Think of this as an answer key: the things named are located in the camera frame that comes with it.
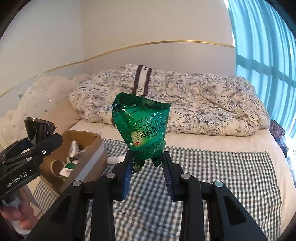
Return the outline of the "left hand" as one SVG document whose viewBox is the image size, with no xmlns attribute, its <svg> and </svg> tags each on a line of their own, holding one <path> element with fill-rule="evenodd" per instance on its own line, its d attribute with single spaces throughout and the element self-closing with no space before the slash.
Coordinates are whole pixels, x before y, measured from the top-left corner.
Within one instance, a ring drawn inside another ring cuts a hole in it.
<svg viewBox="0 0 296 241">
<path fill-rule="evenodd" d="M 23 230 L 32 230 L 38 222 L 34 210 L 30 206 L 29 194 L 23 189 L 19 190 L 21 203 L 18 208 L 2 206 L 1 214 L 6 221 L 20 221 Z"/>
</svg>

